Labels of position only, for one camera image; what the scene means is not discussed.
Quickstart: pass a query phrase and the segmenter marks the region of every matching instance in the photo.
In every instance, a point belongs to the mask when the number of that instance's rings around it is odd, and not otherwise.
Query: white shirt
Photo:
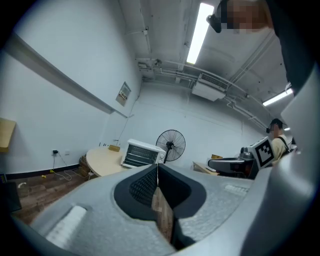
[[[286,145],[288,146],[288,139],[284,134],[279,135],[279,137],[282,137],[284,141],[286,142]],[[272,149],[274,153],[274,160],[277,161],[281,158],[284,152],[287,151],[286,146],[284,142],[280,138],[275,138],[272,141]]]

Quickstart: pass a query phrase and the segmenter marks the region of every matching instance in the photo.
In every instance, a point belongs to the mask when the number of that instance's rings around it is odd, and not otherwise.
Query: person
[[[318,23],[316,9],[309,2],[289,0],[221,0],[207,22],[217,33],[222,29],[273,29],[280,40],[287,81],[297,95],[318,57],[313,54],[318,46],[311,32]]]
[[[271,146],[274,153],[274,163],[290,153],[288,139],[284,135],[283,125],[284,123],[280,119],[275,118],[271,121],[269,126],[269,130],[273,135]]]

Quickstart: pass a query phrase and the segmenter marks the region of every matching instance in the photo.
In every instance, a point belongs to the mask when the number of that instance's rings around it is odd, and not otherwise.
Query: sign on wall
[[[122,106],[124,106],[127,102],[130,92],[131,90],[129,86],[126,82],[124,82],[115,100],[119,102]]]

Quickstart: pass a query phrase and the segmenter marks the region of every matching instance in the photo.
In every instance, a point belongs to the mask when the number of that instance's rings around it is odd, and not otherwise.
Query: wooden table
[[[0,118],[0,152],[9,151],[9,144],[15,126],[15,121]]]
[[[205,173],[205,174],[216,175],[216,176],[218,175],[218,173],[207,169],[206,165],[201,162],[193,162],[193,169],[197,172],[201,172],[201,173]]]
[[[121,165],[122,156],[121,151],[115,152],[107,147],[97,147],[86,153],[86,162],[94,174],[100,177],[131,169]]]

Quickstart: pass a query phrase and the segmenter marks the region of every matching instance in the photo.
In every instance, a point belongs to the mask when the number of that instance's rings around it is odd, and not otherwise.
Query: fluorescent light
[[[192,37],[191,47],[186,62],[195,64],[204,43],[209,23],[206,21],[209,15],[214,12],[214,7],[209,4],[201,3],[196,19],[195,29]]]
[[[278,100],[281,100],[282,98],[284,98],[284,97],[286,97],[286,96],[288,96],[288,95],[290,95],[290,94],[292,94],[292,93],[293,93],[292,89],[289,89],[289,90],[287,90],[287,91],[284,91],[284,92],[278,94],[277,96],[274,96],[273,98],[268,99],[267,101],[265,101],[265,102],[263,103],[263,105],[264,105],[264,106],[268,106],[268,105],[270,105],[270,104],[272,104],[272,103],[275,103],[275,102],[278,101]]]

